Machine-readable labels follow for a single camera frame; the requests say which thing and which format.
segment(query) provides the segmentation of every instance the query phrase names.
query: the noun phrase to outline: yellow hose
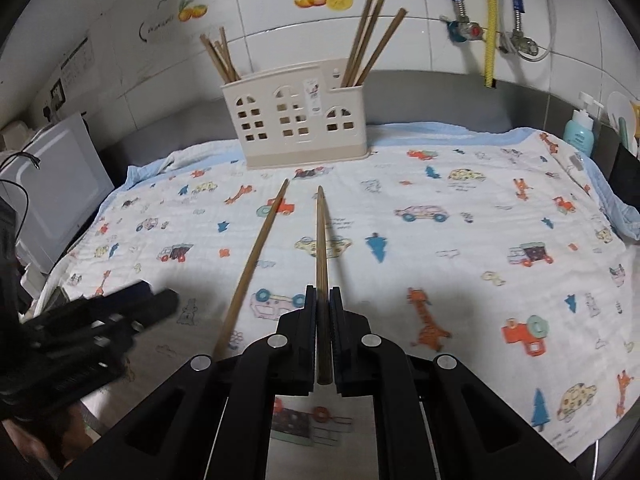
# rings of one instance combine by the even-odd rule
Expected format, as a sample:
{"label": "yellow hose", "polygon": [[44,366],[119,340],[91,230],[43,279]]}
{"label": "yellow hose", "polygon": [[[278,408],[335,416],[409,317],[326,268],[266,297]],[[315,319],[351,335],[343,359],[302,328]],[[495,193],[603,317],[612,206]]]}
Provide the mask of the yellow hose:
{"label": "yellow hose", "polygon": [[494,86],[495,35],[498,28],[498,0],[486,0],[489,23],[486,28],[484,44],[484,86]]}

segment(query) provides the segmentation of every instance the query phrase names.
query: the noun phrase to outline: beige plastic basket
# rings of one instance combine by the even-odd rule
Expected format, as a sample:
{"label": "beige plastic basket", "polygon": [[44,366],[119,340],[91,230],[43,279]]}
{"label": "beige plastic basket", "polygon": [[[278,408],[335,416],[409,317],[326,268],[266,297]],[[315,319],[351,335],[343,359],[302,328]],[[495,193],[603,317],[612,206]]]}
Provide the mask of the beige plastic basket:
{"label": "beige plastic basket", "polygon": [[222,87],[248,168],[367,156],[362,87],[340,88],[346,64],[292,65]]}

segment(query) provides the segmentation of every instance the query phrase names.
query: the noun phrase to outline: soap dispenser bottle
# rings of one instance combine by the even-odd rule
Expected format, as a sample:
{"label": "soap dispenser bottle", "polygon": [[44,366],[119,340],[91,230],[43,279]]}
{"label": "soap dispenser bottle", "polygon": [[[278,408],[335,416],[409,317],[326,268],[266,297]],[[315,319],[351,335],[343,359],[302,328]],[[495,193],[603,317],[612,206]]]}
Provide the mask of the soap dispenser bottle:
{"label": "soap dispenser bottle", "polygon": [[584,106],[580,110],[574,110],[574,117],[566,124],[562,140],[568,142],[586,156],[591,156],[594,136],[593,119],[588,113],[589,105],[595,104],[598,107],[598,115],[600,114],[600,109],[604,107],[584,92],[580,92],[579,98],[584,103]]}

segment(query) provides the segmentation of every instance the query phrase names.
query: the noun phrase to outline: red wheel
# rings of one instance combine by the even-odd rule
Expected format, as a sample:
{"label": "red wheel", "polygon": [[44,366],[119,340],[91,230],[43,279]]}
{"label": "red wheel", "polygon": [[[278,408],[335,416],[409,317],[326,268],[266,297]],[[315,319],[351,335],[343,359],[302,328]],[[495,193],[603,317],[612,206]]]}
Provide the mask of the red wheel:
{"label": "red wheel", "polygon": [[314,421],[324,424],[331,418],[331,413],[329,413],[329,410],[324,406],[316,406],[311,416],[314,418]]}

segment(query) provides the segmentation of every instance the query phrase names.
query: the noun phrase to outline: orange giraffe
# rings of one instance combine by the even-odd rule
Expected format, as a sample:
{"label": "orange giraffe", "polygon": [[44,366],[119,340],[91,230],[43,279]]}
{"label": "orange giraffe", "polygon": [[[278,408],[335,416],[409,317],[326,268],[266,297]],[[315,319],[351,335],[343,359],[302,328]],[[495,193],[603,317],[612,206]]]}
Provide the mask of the orange giraffe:
{"label": "orange giraffe", "polygon": [[107,281],[107,278],[109,277],[110,274],[111,274],[110,270],[104,271],[104,274],[102,275],[102,283],[98,288],[95,289],[94,296],[102,296],[104,294],[104,290],[102,290],[102,287],[104,286],[104,282]]}
{"label": "orange giraffe", "polygon": [[620,418],[625,414],[625,397],[626,388],[631,384],[635,377],[629,377],[626,370],[622,370],[622,375],[618,375],[618,387],[620,388],[620,402],[616,406],[616,418]]}
{"label": "orange giraffe", "polygon": [[240,190],[236,193],[236,196],[229,197],[225,200],[225,204],[229,205],[238,200],[242,195],[251,193],[254,190],[252,186],[240,186]]}
{"label": "orange giraffe", "polygon": [[515,184],[516,188],[518,188],[518,190],[516,191],[516,196],[520,200],[528,200],[529,197],[527,196],[526,190],[533,189],[533,188],[529,187],[523,178],[521,178],[520,180],[518,180],[517,178],[514,178],[513,183]]}
{"label": "orange giraffe", "polygon": [[418,311],[418,316],[424,323],[424,328],[420,330],[417,343],[411,343],[412,346],[418,344],[427,345],[436,352],[442,348],[439,338],[451,337],[451,332],[441,329],[437,323],[433,320],[433,317],[427,310],[427,305],[431,304],[427,295],[421,288],[410,288],[407,295],[409,303],[413,303],[415,309]]}
{"label": "orange giraffe", "polygon": [[540,133],[540,140],[542,140],[542,142],[544,142],[548,146],[549,153],[551,153],[551,155],[553,155],[553,154],[558,152],[558,145],[549,140],[549,134],[548,133],[546,133],[546,132]]}

